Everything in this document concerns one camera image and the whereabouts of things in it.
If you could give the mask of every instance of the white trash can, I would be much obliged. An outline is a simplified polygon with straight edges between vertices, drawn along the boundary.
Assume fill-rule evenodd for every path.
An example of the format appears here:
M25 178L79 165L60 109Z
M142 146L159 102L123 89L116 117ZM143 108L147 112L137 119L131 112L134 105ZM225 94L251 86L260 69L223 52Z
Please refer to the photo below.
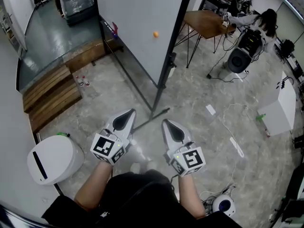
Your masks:
M36 183L51 185L73 175L84 162L80 147L67 137L51 136L28 154L28 169Z

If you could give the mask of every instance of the long black hair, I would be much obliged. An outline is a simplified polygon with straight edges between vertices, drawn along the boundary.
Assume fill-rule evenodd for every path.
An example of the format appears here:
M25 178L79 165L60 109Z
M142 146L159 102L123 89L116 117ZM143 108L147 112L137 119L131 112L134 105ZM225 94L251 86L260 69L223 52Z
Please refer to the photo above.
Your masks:
M276 12L273 9L267 9L264 13L257 16L255 22L261 20L259 27L263 31L267 31L266 35L269 37L276 37Z

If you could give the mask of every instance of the white bin lid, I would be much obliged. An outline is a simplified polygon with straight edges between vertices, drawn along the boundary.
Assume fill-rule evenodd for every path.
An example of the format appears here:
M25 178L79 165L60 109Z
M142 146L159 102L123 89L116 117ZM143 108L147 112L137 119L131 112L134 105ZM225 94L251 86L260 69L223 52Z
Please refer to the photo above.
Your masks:
M59 178L73 160L73 144L67 137L51 136L37 144L28 154L28 169L38 184Z

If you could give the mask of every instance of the white shirt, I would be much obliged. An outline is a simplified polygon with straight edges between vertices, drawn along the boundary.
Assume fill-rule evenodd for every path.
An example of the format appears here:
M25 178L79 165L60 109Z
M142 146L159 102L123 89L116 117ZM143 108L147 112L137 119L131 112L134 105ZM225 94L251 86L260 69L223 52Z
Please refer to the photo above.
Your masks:
M261 37L262 37L262 46L259 47L259 49L257 50L257 52L255 53L254 56L258 55L262 49L265 52L270 52L274 45L275 45L275 41L276 41L276 37L269 37L266 35L267 31L263 31L263 29L261 27L259 27L259 25L261 24L261 20L258 19L255 22L255 19L257 18L258 15L248 15L248 16L244 16L244 17L233 17L233 16L229 16L229 22L232 24L236 24L238 27L243 26L243 25L248 25L250 26L250 28L252 30L259 30L261 31Z

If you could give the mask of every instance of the marble floor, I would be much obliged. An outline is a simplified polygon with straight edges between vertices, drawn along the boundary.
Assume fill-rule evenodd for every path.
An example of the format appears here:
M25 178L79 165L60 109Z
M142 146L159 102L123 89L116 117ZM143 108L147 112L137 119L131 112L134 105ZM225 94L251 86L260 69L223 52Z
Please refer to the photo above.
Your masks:
M68 26L49 0L33 12L26 32L27 51L23 51L19 72L22 90L45 67L76 47L101 37L97 16Z
M195 37L190 40L190 52L195 41ZM225 48L230 45L226 40ZM267 138L263 124L255 121L255 117L258 100L267 90L273 75L283 69L292 76L290 69L275 53L263 53L257 62L248 67L249 74L243 82L234 80L234 83L224 83L206 78L212 66L225 54L222 44L213 54L213 39L202 39L189 69L185 68L187 43L177 46L174 51L177 53L177 69L168 79L158 112L166 107L171 109L133 134L134 146L115 165L114 175L129 171L131 164L136 161L144 169L149 160L157 162L158 170L167 177L175 175L163 157L165 145L161 131L163 119L175 120L191 131L197 145L202 147L207 162L204 168L193 174L201 199L205 200L213 192L233 183L236 188L231 195L237 212L232 218L244 228L268 227L268 217L284 196L292 171L299 165L301 156L298 150L293 149L290 132ZM130 61L128 55L119 53L119 58L129 63L126 67L130 70L139 68L134 66L136 62ZM108 117L134 108L137 111L135 126L138 126L149 116L148 108L112 55L96 61L96 66L87 65L76 75L85 75L91 82L90 86L80 87L83 99L40 131L42 139L57 132L70 133L72 140L85 153L85 162L79 171L59 183L63 193L71 198L97 164L97 159L90 153L90 146L95 133L101 131ZM150 92L153 87L150 80L139 69L133 76L151 102L156 91ZM225 125L244 152L243 158L237 154L229 140L231 134L222 124L223 111L235 103L249 107L246 111L244 106L231 106L225 113ZM207 110L207 105L215 109L214 115ZM301 103L297 101L292 132L295 136L303 133L300 107ZM177 180L173 180L173 185L178 192Z

